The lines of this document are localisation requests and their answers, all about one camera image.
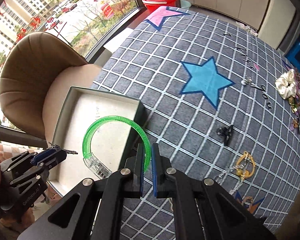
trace floor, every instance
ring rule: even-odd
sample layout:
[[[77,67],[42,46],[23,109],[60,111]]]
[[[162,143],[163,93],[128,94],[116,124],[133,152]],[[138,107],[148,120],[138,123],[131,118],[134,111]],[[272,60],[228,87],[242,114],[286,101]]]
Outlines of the floor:
[[[229,22],[233,25],[236,25],[236,21],[235,19],[231,18],[231,17],[228,17],[222,13],[218,13],[216,11],[212,11],[212,10],[209,10],[209,9],[206,9],[206,8],[202,8],[202,7],[199,7],[199,6],[195,6],[195,5],[192,5],[190,7],[190,10],[191,11],[194,11],[194,12],[199,12],[199,13],[202,13],[202,14],[205,14],[205,15],[209,15],[209,16],[212,16],[214,18],[217,18],[217,19],[220,19],[222,21],[225,21],[225,22]]]

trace red car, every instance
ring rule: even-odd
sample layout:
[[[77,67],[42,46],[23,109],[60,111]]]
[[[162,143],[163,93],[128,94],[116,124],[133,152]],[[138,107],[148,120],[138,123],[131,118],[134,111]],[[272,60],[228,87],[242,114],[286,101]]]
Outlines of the red car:
[[[69,3],[69,4],[67,4],[66,6],[64,6],[64,7],[61,9],[61,11],[64,12],[64,13],[66,13],[66,12],[69,12],[69,11],[73,10],[73,9],[76,8],[76,7],[77,7],[77,4],[76,4],[76,3]]]

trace metal rivet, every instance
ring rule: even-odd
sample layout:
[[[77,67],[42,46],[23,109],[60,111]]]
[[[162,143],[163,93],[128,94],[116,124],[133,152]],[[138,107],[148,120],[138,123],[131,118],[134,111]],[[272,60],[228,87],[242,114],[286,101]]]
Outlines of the metal rivet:
[[[128,168],[124,168],[120,172],[122,175],[128,175],[128,174],[130,174],[131,171]]]
[[[92,179],[84,179],[83,181],[82,181],[82,184],[84,185],[84,186],[90,186],[91,184],[92,184]]]
[[[211,186],[211,185],[213,185],[214,182],[213,182],[213,179],[206,178],[206,179],[204,179],[203,183],[207,186]]]
[[[177,170],[175,168],[167,168],[167,173],[168,174],[175,174]]]

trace chair backrest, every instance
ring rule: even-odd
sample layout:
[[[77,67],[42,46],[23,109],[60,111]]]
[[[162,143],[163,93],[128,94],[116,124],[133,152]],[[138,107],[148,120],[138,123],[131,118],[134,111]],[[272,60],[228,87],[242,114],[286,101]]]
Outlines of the chair backrest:
[[[0,76],[0,107],[21,130],[44,137],[42,108],[54,79],[68,67],[87,61],[52,34],[31,33],[10,52]]]

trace white box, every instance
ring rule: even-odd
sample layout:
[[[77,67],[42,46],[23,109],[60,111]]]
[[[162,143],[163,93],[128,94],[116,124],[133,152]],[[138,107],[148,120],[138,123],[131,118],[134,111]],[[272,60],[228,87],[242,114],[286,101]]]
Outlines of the white box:
[[[71,87],[65,99],[53,136],[53,144],[78,152],[50,170],[48,181],[61,195],[67,194],[81,180],[98,177],[83,162],[82,141],[88,127],[97,119],[124,116],[139,122],[143,113],[139,99],[101,90]],[[136,132],[122,122],[102,125],[91,141],[91,151],[112,172],[123,168]]]

